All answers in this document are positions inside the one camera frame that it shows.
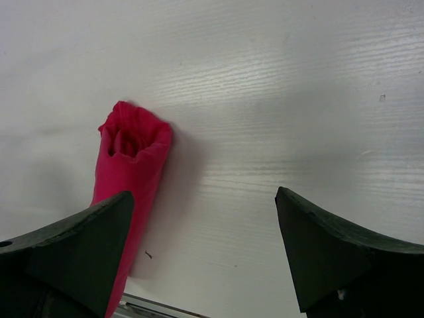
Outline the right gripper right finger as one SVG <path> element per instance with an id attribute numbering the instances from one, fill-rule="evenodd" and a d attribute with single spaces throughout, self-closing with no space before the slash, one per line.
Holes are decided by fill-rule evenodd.
<path id="1" fill-rule="evenodd" d="M 423 245 L 361 227 L 286 187 L 275 202 L 302 313 L 423 316 Z"/>

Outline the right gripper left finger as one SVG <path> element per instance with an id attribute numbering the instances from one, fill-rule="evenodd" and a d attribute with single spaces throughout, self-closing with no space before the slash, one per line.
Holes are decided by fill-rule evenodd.
<path id="1" fill-rule="evenodd" d="M 1 241 L 1 316 L 104 317 L 133 207 L 123 191 Z"/>

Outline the pink t shirt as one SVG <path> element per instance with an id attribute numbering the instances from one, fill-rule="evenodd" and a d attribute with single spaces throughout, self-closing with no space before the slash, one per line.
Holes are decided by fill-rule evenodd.
<path id="1" fill-rule="evenodd" d="M 171 148 L 173 131 L 169 123 L 149 110 L 118 101 L 99 132 L 92 204 L 121 191 L 130 191 L 134 197 L 131 225 L 105 314 L 111 317 L 136 258 Z"/>

